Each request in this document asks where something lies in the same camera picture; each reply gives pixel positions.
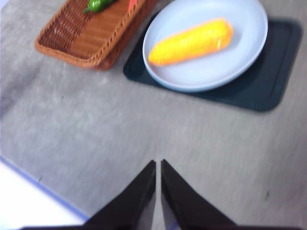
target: gray table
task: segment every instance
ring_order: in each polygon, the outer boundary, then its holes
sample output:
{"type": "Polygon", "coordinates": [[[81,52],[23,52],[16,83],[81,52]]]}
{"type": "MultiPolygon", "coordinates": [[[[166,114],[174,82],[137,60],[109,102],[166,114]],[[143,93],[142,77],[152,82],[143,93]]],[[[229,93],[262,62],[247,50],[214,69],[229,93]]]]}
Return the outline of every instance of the gray table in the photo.
{"type": "MultiPolygon", "coordinates": [[[[307,228],[306,36],[283,101],[256,113],[128,81],[123,63],[149,17],[109,71],[36,52],[63,2],[11,0],[1,11],[3,157],[88,215],[165,158],[237,223],[307,228]]],[[[306,0],[261,2],[307,31],[306,0]]],[[[159,197],[153,229],[164,228],[159,197]]]]}

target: wicker basket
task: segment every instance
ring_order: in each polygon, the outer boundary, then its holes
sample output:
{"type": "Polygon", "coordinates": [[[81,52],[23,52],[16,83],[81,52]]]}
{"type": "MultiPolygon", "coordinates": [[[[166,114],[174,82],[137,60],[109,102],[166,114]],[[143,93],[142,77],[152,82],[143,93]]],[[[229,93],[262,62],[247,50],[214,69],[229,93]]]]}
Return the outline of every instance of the wicker basket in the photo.
{"type": "Polygon", "coordinates": [[[157,0],[117,0],[101,13],[84,14],[88,0],[67,0],[35,41],[44,54],[70,64],[109,69],[157,0]]]}

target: yellow corn cob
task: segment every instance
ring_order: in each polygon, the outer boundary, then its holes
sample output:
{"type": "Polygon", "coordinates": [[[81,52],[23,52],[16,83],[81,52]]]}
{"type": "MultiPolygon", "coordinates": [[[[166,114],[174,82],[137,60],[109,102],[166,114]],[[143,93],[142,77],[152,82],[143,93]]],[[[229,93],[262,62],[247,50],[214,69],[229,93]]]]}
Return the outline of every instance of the yellow corn cob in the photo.
{"type": "Polygon", "coordinates": [[[232,26],[224,18],[213,19],[157,43],[149,62],[163,66],[213,53],[227,47],[232,35],[232,26]]]}

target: dark placemat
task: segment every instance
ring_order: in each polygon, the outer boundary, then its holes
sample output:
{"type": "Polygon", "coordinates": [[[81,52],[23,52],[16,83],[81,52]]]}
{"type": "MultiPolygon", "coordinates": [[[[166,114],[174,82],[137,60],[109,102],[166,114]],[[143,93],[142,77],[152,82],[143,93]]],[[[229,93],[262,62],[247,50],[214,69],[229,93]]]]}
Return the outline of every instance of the dark placemat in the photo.
{"type": "MultiPolygon", "coordinates": [[[[124,74],[132,81],[169,90],[152,79],[145,68],[142,44],[146,31],[147,29],[128,58],[124,66],[124,74]]],[[[214,90],[184,94],[256,111],[275,108],[281,101],[286,88],[301,34],[302,29],[298,22],[269,20],[264,48],[255,63],[245,73],[214,90]]]]}

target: white floor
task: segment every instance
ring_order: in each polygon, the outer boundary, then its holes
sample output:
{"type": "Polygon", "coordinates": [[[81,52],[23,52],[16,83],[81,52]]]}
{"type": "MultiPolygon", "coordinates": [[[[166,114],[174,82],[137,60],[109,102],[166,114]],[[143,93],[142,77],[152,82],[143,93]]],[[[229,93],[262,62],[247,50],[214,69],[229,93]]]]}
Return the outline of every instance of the white floor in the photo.
{"type": "Polygon", "coordinates": [[[84,218],[0,162],[0,230],[84,222],[84,218]]]}
{"type": "Polygon", "coordinates": [[[0,8],[2,9],[2,7],[8,2],[9,0],[0,0],[0,8]]]}

